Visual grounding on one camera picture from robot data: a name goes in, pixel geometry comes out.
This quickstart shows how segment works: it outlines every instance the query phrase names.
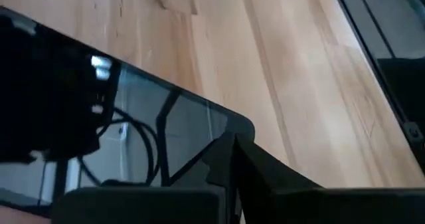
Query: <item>black device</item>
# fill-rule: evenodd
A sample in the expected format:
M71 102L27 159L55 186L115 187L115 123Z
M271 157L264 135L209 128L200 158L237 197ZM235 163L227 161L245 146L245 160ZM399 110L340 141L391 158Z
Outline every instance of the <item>black device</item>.
M58 224L237 223L242 208L247 223L425 219L423 189L322 188L257 146L246 118L209 102L205 105L211 110L228 117L225 127L171 173L166 138L170 113L183 96L205 100L162 81L168 93L153 128L114 106L123 62L4 8L0 35L0 82L10 100L0 106L6 112L0 162L30 163L34 150L42 151L50 162L77 157L96 184L66 194L62 190L50 205L3 205L50 217ZM158 81L136 68L125 69ZM145 144L144 182L99 180L82 159L100 147L99 137L109 126L120 122L129 122ZM161 187L151 187L157 173Z

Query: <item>light wooden surface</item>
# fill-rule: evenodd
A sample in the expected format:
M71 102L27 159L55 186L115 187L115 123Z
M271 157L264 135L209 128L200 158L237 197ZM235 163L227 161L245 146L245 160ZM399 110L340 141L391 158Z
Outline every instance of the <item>light wooden surface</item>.
M326 187L424 186L336 0L0 0L235 110Z

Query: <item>wood grain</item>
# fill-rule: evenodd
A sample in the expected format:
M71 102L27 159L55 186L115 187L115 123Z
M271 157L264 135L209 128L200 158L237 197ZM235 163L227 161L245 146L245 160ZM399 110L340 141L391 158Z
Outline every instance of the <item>wood grain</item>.
M326 187L425 179L337 0L0 0L235 110Z

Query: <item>wooden table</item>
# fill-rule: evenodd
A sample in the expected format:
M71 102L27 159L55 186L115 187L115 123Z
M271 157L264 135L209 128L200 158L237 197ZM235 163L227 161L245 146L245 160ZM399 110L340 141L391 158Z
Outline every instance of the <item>wooden table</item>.
M326 187L425 180L337 0L0 0L251 119Z

